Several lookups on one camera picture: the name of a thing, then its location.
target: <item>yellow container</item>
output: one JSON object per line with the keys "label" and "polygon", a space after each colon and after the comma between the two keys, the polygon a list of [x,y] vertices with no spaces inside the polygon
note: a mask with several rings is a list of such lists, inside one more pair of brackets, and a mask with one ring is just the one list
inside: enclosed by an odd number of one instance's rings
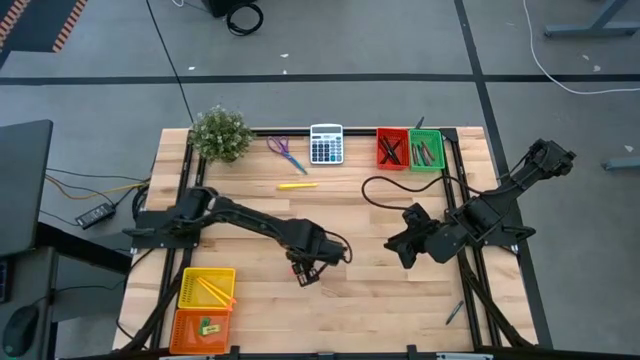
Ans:
{"label": "yellow container", "polygon": [[228,309],[231,306],[230,300],[227,300],[226,304],[220,302],[218,297],[213,296],[209,290],[202,286],[198,278],[206,280],[228,295],[229,298],[233,298],[236,269],[190,267],[186,268],[182,275],[182,286],[178,299],[180,309]]}

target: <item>calculator display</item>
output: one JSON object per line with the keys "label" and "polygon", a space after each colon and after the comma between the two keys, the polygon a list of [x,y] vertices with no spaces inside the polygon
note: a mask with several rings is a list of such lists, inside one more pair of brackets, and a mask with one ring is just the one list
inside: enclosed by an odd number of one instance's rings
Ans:
{"label": "calculator display", "polygon": [[313,128],[314,134],[335,134],[339,133],[341,129],[336,126],[317,126]]}

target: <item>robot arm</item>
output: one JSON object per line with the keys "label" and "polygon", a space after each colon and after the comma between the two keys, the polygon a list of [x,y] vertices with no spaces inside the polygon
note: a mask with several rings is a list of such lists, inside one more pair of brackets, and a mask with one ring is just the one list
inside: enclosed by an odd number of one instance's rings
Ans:
{"label": "robot arm", "polygon": [[[318,224],[308,219],[278,219],[236,204],[209,187],[188,189],[176,207],[168,212],[170,220],[158,229],[130,229],[125,233],[153,236],[160,231],[174,238],[188,238],[215,223],[233,224],[275,239],[292,262],[300,286],[318,281],[327,265],[336,266],[340,260],[345,260],[347,248],[340,242],[329,240]],[[315,269],[316,261],[324,265]]]}
{"label": "robot arm", "polygon": [[466,245],[515,245],[535,230],[503,223],[511,204],[538,180],[567,175],[575,157],[555,142],[540,139],[529,148],[518,172],[497,189],[480,192],[448,212],[445,222],[431,219],[420,204],[411,205],[402,214],[407,229],[390,237],[384,246],[397,252],[403,267],[409,269],[419,253],[445,263]]}

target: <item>pen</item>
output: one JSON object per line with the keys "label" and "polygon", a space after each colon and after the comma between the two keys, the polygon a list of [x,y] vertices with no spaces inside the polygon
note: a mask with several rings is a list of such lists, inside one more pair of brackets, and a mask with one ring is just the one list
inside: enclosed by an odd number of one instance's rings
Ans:
{"label": "pen", "polygon": [[429,166],[431,165],[431,163],[429,162],[429,157],[425,154],[424,149],[422,148],[422,146],[418,146],[418,155],[420,155],[420,158],[422,159],[422,162],[424,163],[424,166]]}
{"label": "pen", "polygon": [[[391,150],[395,151],[395,150],[398,148],[398,146],[400,146],[400,141],[397,141],[397,142],[393,145],[393,147],[391,148]],[[386,162],[387,162],[387,160],[389,160],[389,153],[387,153],[387,155],[385,155],[385,156],[384,156],[384,158],[382,159],[381,164],[386,163]]]}
{"label": "pen", "polygon": [[431,152],[431,150],[429,150],[429,147],[427,146],[427,144],[424,141],[422,142],[422,146],[424,146],[424,149],[427,151],[427,154],[429,155],[431,160],[435,161],[436,157],[433,156],[433,153]]}
{"label": "pen", "polygon": [[460,302],[458,303],[458,305],[456,305],[456,307],[453,309],[453,311],[451,312],[451,315],[449,315],[449,317],[447,318],[447,322],[445,323],[445,325],[449,325],[449,323],[451,322],[451,320],[453,320],[453,318],[456,316],[456,314],[458,313],[458,311],[460,311],[460,309],[462,308],[462,304],[464,304],[464,301],[460,300]]}
{"label": "pen", "polygon": [[393,151],[393,147],[391,146],[391,143],[389,142],[389,139],[387,139],[386,136],[382,137],[382,143],[384,144],[383,147],[387,149],[387,153],[391,157],[391,160],[393,160],[393,162],[396,165],[400,165],[400,159],[398,159],[398,156],[396,155],[395,151]]}

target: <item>marker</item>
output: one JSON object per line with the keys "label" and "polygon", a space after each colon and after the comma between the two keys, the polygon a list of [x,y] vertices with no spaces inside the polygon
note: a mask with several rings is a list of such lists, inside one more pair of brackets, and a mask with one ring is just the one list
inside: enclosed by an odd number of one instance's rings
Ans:
{"label": "marker", "polygon": [[464,304],[464,301],[460,300],[460,302],[458,303],[458,305],[456,305],[456,307],[453,309],[453,311],[451,312],[451,315],[449,315],[449,317],[447,318],[447,322],[445,323],[445,325],[449,325],[449,323],[451,322],[451,320],[453,320],[453,318],[456,316],[456,314],[458,313],[458,311],[460,311],[460,309],[462,308],[462,304]]}
{"label": "marker", "polygon": [[280,185],[278,185],[278,190],[301,189],[301,188],[316,187],[316,186],[318,186],[318,184],[316,184],[316,183],[280,184]]}

